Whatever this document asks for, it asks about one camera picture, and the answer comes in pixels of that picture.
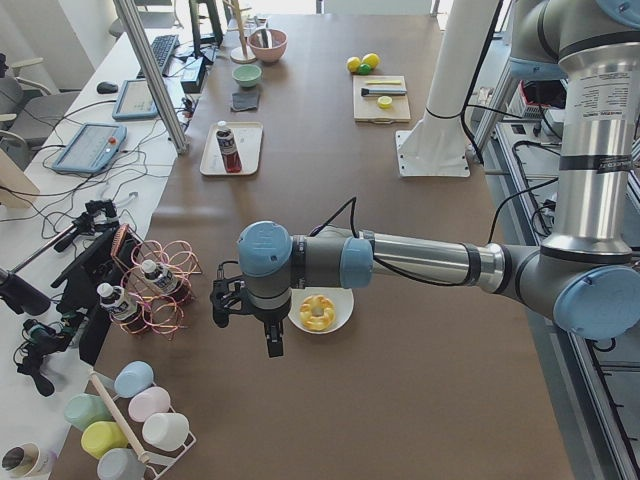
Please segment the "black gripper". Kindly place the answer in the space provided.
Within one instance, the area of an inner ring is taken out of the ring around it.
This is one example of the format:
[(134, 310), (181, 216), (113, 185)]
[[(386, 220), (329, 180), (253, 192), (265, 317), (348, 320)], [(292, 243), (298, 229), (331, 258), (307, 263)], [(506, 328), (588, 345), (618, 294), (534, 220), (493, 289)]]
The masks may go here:
[(229, 325), (229, 317), (250, 315), (263, 323), (265, 341), (270, 358), (284, 355), (283, 324), (280, 322), (280, 301), (254, 295), (246, 285), (242, 274), (227, 278), (226, 264), (238, 265), (238, 261), (223, 261), (216, 271), (210, 301), (214, 323), (220, 328)]

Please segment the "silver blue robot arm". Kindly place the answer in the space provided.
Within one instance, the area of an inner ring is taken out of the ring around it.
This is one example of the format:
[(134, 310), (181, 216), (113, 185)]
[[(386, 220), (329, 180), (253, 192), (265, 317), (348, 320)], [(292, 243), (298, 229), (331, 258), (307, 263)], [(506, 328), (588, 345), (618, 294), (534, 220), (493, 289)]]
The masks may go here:
[(214, 281), (214, 322), (225, 327), (233, 314), (256, 317), (277, 357), (293, 289), (364, 287), (375, 271), (388, 270), (509, 297), (590, 340), (633, 327), (639, 275), (621, 225), (639, 107), (639, 5), (520, 1), (512, 61), (518, 77), (568, 81), (555, 223), (540, 246), (481, 247), (352, 229), (293, 236), (256, 222), (239, 236), (240, 274)]

